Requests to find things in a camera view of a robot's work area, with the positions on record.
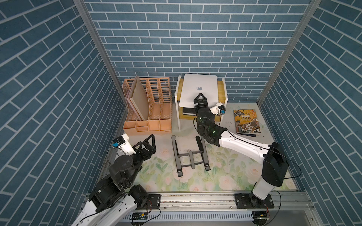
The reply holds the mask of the silver laptop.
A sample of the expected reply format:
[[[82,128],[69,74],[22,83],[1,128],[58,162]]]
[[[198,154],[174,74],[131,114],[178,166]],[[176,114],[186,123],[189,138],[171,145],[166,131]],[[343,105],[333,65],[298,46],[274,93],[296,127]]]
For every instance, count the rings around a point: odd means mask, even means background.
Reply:
[[[185,74],[181,92],[180,107],[194,108],[194,99],[198,94],[203,94],[208,106],[215,106],[218,100],[217,76]]]

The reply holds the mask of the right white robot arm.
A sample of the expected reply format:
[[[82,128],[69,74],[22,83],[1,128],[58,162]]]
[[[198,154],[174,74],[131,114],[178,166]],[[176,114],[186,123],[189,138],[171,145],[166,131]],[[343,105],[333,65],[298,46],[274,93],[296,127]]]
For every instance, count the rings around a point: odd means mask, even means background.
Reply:
[[[227,128],[215,124],[215,114],[208,107],[207,98],[199,93],[194,99],[197,114],[196,130],[209,144],[224,147],[246,155],[262,165],[262,173],[254,185],[249,203],[256,208],[265,202],[269,193],[283,184],[289,163],[280,145],[254,142],[231,133]]]

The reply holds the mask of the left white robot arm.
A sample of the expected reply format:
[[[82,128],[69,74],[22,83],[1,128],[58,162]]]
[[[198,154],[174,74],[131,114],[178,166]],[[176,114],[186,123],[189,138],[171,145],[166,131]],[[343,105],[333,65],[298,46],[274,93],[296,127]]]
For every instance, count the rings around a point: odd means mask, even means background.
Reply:
[[[160,195],[150,195],[141,185],[134,185],[142,164],[156,152],[155,136],[132,146],[123,134],[114,139],[111,149],[117,157],[110,163],[109,174],[96,184],[74,226],[114,226],[127,216],[136,220],[132,225],[141,226],[150,212],[159,208]]]

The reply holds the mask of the black laptop stand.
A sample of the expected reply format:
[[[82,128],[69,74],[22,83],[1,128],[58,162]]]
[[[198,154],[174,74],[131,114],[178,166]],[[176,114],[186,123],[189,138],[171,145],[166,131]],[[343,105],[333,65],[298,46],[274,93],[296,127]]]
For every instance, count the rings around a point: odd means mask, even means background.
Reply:
[[[196,168],[196,165],[200,165],[200,164],[204,165],[204,168],[206,171],[211,170],[208,155],[207,155],[207,150],[206,150],[205,139],[203,136],[196,136],[196,141],[197,141],[197,144],[199,147],[198,151],[189,150],[187,153],[182,153],[182,154],[180,154],[178,151],[178,146],[177,146],[177,141],[176,141],[175,135],[171,136],[171,141],[172,141],[172,146],[173,146],[173,152],[174,152],[178,177],[183,176],[183,168],[191,167],[194,170]],[[202,161],[195,162],[194,155],[197,155],[197,154],[201,155]],[[181,163],[182,157],[189,157],[190,164],[182,164]]]

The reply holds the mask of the wooden white desk shelf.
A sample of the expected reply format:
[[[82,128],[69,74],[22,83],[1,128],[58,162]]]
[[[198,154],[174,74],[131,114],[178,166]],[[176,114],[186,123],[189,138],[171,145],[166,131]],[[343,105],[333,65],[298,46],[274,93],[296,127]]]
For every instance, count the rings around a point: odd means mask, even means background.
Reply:
[[[175,99],[175,107],[176,107],[176,115],[177,115],[177,122],[178,122],[178,130],[182,131],[182,123],[181,120],[193,120],[196,116],[193,115],[183,115],[183,108],[180,107],[180,99],[181,99],[181,92],[183,87],[183,78],[181,76],[178,77],[176,90],[174,94]],[[227,106],[228,97],[227,97],[227,89],[225,85],[225,78],[222,78],[221,81],[217,81],[218,85],[218,100],[222,103],[225,107]]]

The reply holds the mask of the colourful illustrated book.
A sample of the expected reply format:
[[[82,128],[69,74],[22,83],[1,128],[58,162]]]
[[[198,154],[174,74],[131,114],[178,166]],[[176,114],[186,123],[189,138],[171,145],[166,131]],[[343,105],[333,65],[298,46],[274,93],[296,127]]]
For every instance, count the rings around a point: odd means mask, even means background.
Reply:
[[[238,134],[260,134],[261,128],[255,109],[240,109],[233,111],[236,132]]]

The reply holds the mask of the orange plastic file organizer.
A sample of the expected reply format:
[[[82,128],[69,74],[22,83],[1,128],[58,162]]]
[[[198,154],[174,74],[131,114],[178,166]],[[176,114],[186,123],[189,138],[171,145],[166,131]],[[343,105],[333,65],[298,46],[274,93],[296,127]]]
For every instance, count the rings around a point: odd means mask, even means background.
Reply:
[[[128,108],[123,129],[128,135],[165,134],[172,131],[170,78],[125,79],[122,85]]]

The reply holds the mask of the brown folder in organizer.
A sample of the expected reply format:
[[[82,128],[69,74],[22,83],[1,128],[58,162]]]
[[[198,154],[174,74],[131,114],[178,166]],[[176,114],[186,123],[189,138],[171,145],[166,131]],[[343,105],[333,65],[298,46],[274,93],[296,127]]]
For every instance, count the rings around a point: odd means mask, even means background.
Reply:
[[[138,120],[148,120],[150,110],[148,96],[138,76],[133,80],[126,98]]]

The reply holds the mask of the small green circuit board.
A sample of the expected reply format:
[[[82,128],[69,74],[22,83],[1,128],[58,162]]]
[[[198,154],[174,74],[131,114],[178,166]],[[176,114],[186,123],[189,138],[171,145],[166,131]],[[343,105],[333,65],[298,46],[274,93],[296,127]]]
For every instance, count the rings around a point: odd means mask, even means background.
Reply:
[[[140,213],[140,212],[132,213],[131,221],[136,221],[136,220],[141,220],[141,221],[148,220],[148,213]]]

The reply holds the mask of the floral table mat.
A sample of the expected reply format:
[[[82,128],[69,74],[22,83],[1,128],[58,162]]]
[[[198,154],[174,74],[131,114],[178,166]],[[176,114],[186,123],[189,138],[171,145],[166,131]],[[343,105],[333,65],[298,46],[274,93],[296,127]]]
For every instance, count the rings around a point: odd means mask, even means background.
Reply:
[[[261,177],[262,165],[228,148],[206,144],[210,170],[203,164],[177,173],[172,134],[155,135],[156,153],[146,160],[134,185],[148,192],[250,191]]]

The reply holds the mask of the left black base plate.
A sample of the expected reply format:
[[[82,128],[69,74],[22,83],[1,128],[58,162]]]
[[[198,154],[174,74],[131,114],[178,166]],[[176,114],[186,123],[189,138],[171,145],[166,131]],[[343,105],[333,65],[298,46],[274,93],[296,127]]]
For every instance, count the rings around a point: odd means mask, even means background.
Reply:
[[[151,211],[159,209],[161,203],[161,194],[149,194],[146,203],[140,207],[140,210]]]

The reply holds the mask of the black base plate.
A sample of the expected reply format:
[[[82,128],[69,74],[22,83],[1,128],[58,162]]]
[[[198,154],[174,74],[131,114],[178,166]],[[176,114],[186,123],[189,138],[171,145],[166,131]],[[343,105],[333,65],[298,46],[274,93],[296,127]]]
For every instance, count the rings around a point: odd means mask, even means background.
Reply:
[[[237,209],[274,209],[270,194],[264,200],[258,199],[252,193],[236,193],[234,195]]]
[[[146,203],[140,207],[140,210],[151,211],[159,209],[161,203],[161,194],[149,194]]]

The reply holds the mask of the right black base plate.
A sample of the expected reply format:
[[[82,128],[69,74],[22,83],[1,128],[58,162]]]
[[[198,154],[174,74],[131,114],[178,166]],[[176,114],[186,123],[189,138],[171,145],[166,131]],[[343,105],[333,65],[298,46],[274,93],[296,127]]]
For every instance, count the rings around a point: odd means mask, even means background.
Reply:
[[[264,200],[258,199],[252,193],[236,193],[234,195],[237,209],[274,209],[270,194]]]

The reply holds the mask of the aluminium mounting rail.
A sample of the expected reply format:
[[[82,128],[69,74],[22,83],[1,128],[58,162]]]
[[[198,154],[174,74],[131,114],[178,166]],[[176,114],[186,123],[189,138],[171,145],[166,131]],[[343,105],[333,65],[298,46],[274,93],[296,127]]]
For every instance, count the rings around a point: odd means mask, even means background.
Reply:
[[[306,192],[279,191],[271,192],[274,209],[237,209],[236,193],[248,192],[178,192],[178,193],[148,193],[161,194],[159,209],[163,211],[314,211],[315,207]],[[128,211],[136,207],[140,209],[146,203],[147,197],[141,196],[141,204],[131,195],[121,197],[116,204],[104,214],[112,210]]]

